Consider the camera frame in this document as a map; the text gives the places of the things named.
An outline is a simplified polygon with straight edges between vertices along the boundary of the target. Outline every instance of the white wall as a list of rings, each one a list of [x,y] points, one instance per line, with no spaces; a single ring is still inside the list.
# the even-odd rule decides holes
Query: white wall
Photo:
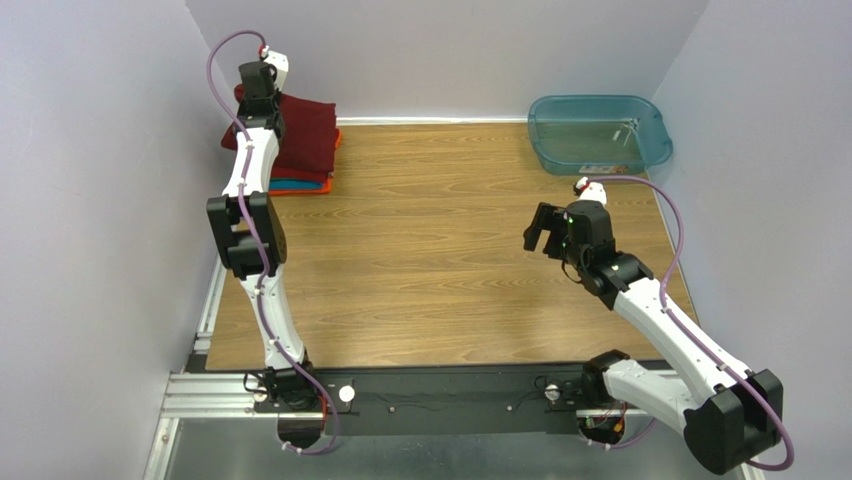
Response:
[[[653,99],[702,326],[784,382],[798,459],[772,478],[852,468],[850,25],[843,0],[714,0]]]
[[[2,10],[0,478],[140,478],[227,178],[209,49],[178,0]]]
[[[207,44],[254,28],[287,92],[338,115],[523,117],[544,95],[650,98],[707,0],[188,0]],[[253,39],[222,51],[232,86]]]

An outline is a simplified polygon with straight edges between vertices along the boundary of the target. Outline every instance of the red towel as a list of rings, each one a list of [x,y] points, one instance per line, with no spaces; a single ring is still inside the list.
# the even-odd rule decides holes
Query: red towel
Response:
[[[242,100],[243,87],[237,85],[234,97]],[[325,176],[334,171],[334,150],[337,141],[337,115],[335,104],[303,100],[290,95],[281,96],[281,115],[284,117],[284,138],[273,164],[275,178],[299,178],[322,183]],[[231,128],[222,138],[222,147],[236,150],[237,139]],[[297,170],[306,173],[324,174],[322,180],[313,178],[276,175],[275,169]]]

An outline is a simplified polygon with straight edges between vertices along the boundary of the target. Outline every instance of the metal floor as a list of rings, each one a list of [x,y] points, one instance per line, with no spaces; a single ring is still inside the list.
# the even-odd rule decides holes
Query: metal floor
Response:
[[[573,435],[343,437],[322,457],[280,449],[275,419],[183,419],[166,477],[235,479],[654,479],[718,477],[657,426],[633,448],[604,452]]]

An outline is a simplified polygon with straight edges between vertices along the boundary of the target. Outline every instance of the white knob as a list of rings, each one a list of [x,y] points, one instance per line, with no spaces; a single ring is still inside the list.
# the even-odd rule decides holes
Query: white knob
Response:
[[[340,387],[340,391],[337,392],[337,395],[340,397],[340,401],[343,403],[349,403],[355,398],[355,389],[352,388],[351,385],[344,385]]]

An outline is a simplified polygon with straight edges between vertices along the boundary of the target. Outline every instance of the blue plastic tub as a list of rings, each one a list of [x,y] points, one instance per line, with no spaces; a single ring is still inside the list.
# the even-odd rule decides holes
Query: blue plastic tub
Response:
[[[627,95],[544,97],[530,107],[530,141],[553,175],[636,174],[672,154],[663,116]]]

